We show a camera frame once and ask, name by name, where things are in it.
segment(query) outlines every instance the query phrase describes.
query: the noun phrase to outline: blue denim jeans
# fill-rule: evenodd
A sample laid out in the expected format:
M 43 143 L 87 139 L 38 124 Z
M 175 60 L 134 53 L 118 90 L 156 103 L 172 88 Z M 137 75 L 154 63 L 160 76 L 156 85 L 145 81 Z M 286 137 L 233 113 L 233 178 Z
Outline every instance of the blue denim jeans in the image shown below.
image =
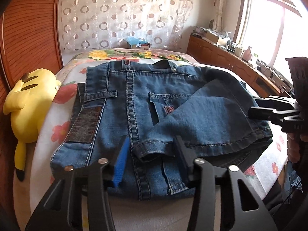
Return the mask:
M 172 150 L 176 135 L 213 165 L 236 164 L 242 170 L 272 141 L 266 121 L 247 117 L 248 109 L 257 105 L 252 95 L 221 70 L 168 60 L 152 65 L 111 61 L 88 67 L 86 83 L 79 88 L 71 129 L 51 167 L 82 167 L 110 158 L 120 137 L 128 135 L 123 181 L 110 189 L 117 196 L 192 196 Z

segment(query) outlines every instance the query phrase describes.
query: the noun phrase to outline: floral bedsheet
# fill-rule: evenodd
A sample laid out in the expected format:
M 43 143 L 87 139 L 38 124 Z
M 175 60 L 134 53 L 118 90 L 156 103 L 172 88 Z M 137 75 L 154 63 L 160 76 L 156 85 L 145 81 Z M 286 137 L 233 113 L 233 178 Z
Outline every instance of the floral bedsheet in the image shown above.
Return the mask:
M 73 56 L 73 58 L 64 66 L 57 74 L 57 79 L 61 82 L 64 81 L 66 75 L 70 70 L 82 63 L 90 63 L 94 61 L 103 61 L 103 60 L 122 60 L 129 59 L 131 61 L 138 62 L 140 59 L 167 59 L 171 61 L 184 61 L 188 63 L 197 63 L 197 61 L 192 58 L 190 55 L 180 53 L 180 52 L 171 52 L 162 49 L 151 49 L 151 50 L 142 50 L 142 49 L 107 49 L 107 50 L 93 50 Z
M 42 126 L 31 168 L 30 177 L 30 209 L 34 211 L 42 196 L 53 182 L 50 169 L 50 158 L 56 148 L 65 139 L 70 116 L 77 92 L 77 83 L 85 82 L 88 66 L 97 66 L 110 60 L 131 59 L 139 63 L 153 64 L 159 59 L 174 61 L 176 65 L 199 64 L 192 57 L 164 50 L 138 51 L 131 49 L 95 50 L 74 56 L 57 74 L 62 86 L 55 96 L 51 108 Z M 243 81 L 233 72 L 238 80 Z M 257 95 L 252 88 L 247 89 Z M 273 132 L 273 143 L 261 157 L 247 170 L 245 175 L 258 195 L 263 199 L 280 174 L 286 160 L 286 134 L 279 126 L 270 125 Z M 186 230 L 190 215 L 192 199 L 180 199 L 164 202 L 137 202 L 125 199 L 111 199 L 112 214 L 117 230 Z M 87 212 L 83 212 L 84 230 L 88 230 Z

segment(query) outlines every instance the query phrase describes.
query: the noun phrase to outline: person's arm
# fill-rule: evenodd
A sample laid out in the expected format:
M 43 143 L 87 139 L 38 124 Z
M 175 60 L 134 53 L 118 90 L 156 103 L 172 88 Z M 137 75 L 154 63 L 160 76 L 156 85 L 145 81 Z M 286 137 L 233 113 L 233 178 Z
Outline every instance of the person's arm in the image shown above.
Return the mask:
M 295 133 L 288 133 L 288 142 L 287 142 L 287 154 L 288 154 L 288 158 L 291 162 L 298 162 L 300 157 L 299 154 L 299 144 L 298 144 L 298 140 L 296 140 L 295 137 Z M 301 140 L 303 142 L 308 142 L 308 134 L 301 134 Z

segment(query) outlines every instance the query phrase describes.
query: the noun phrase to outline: bottle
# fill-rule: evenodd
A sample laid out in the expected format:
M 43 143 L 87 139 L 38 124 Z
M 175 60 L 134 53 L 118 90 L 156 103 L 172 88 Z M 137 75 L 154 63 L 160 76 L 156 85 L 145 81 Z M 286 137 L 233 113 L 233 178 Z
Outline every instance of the bottle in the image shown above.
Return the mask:
M 242 59 L 245 61 L 250 61 L 251 57 L 252 57 L 251 47 L 249 46 L 248 49 L 245 50 Z

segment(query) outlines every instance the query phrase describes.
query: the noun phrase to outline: window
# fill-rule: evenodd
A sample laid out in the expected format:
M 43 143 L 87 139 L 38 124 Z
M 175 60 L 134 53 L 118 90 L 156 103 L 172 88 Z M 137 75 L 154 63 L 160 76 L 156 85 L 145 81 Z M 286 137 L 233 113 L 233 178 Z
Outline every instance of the window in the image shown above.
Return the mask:
M 292 83 L 290 57 L 306 56 L 305 22 L 290 0 L 245 0 L 236 42 Z

